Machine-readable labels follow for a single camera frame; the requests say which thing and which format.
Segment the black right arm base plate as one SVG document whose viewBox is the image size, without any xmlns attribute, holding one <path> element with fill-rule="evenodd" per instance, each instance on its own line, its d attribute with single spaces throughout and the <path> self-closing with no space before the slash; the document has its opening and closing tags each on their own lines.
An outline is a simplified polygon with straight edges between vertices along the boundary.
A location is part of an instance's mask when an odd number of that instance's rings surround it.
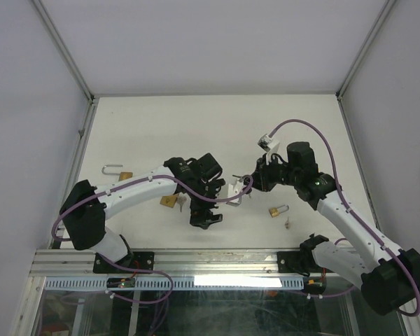
<svg viewBox="0 0 420 336">
<path fill-rule="evenodd" d="M 276 258 L 279 273 L 296 273 L 304 277 L 310 275 L 309 259 L 303 252 L 278 251 Z"/>
</svg>

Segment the black headed key pair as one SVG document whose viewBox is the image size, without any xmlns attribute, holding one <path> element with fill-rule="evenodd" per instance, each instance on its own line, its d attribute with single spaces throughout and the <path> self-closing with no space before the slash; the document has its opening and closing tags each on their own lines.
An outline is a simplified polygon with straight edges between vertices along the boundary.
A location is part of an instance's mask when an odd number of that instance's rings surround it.
<svg viewBox="0 0 420 336">
<path fill-rule="evenodd" d="M 251 196 L 251 187 L 249 184 L 244 183 L 244 176 L 233 175 L 234 182 L 232 184 L 232 192 L 235 195 L 240 195 L 243 193 L 244 195 L 250 197 Z"/>
</svg>

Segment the large brass padlock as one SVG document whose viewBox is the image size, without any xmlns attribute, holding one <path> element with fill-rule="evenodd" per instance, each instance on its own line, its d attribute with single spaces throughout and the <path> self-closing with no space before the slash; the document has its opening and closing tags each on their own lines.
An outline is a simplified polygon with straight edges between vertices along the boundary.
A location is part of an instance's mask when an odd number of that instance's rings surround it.
<svg viewBox="0 0 420 336">
<path fill-rule="evenodd" d="M 124 181 L 133 177 L 131 171 L 124 171 L 122 164 L 105 164 L 101 168 L 101 173 L 105 176 L 117 176 L 119 181 Z"/>
</svg>

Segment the silver key bunch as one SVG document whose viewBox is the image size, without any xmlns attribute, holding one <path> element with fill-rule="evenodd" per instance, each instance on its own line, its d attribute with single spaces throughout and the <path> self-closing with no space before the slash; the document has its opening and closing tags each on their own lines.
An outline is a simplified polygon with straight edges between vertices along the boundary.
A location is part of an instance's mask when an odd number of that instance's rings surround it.
<svg viewBox="0 0 420 336">
<path fill-rule="evenodd" d="M 179 210 L 182 211 L 183 210 L 183 205 L 186 203 L 187 198 L 184 195 L 180 195 L 177 198 L 176 203 L 178 204 Z"/>
</svg>

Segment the medium brass padlock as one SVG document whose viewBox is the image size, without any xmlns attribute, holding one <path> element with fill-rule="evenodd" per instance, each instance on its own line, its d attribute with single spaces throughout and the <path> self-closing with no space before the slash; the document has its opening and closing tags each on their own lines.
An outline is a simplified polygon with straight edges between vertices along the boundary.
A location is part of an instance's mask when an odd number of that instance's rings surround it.
<svg viewBox="0 0 420 336">
<path fill-rule="evenodd" d="M 162 196 L 160 199 L 160 204 L 164 207 L 174 208 L 178 197 L 178 195 Z"/>
</svg>

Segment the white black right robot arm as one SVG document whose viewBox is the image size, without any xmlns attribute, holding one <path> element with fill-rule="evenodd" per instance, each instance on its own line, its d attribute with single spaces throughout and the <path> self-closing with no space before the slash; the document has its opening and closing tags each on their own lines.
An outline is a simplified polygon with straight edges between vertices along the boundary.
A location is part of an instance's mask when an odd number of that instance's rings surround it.
<svg viewBox="0 0 420 336">
<path fill-rule="evenodd" d="M 264 136 L 258 145 L 265 154 L 256 162 L 253 188 L 269 192 L 277 185 L 293 187 L 297 196 L 329 220 L 355 249 L 350 253 L 322 235 L 312 235 L 300 245 L 302 268 L 314 271 L 322 267 L 337 273 L 358 288 L 380 315 L 411 300 L 420 303 L 420 254 L 413 248 L 403 250 L 377 228 L 363 223 L 336 180 L 319 171 L 309 143 L 289 144 L 287 160 L 277 154 L 278 141 Z"/>
</svg>

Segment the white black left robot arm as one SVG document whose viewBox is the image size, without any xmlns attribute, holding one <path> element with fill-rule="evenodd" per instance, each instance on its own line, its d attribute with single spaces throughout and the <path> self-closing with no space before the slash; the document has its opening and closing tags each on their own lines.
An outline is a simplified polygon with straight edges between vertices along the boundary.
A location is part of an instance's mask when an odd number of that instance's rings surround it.
<svg viewBox="0 0 420 336">
<path fill-rule="evenodd" d="M 93 250 L 108 259 L 118 272 L 132 266 L 133 256 L 125 239 L 106 227 L 114 215 L 148 200 L 178 193 L 190 198 L 190 224 L 206 230 L 223 217 L 214 214 L 214 202 L 225 182 L 222 167 L 210 153 L 199 159 L 172 157 L 140 176 L 105 186 L 78 182 L 59 214 L 77 251 Z"/>
</svg>

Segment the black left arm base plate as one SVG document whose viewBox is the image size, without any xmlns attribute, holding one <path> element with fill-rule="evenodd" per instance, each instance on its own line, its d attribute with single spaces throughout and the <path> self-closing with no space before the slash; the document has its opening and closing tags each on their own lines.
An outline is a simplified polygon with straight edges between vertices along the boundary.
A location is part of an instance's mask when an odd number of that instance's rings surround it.
<svg viewBox="0 0 420 336">
<path fill-rule="evenodd" d="M 96 253 L 94 274 L 133 274 L 137 270 L 143 273 L 153 270 L 155 253 L 153 251 L 132 251 L 119 261 L 110 261 L 108 258 Z"/>
</svg>

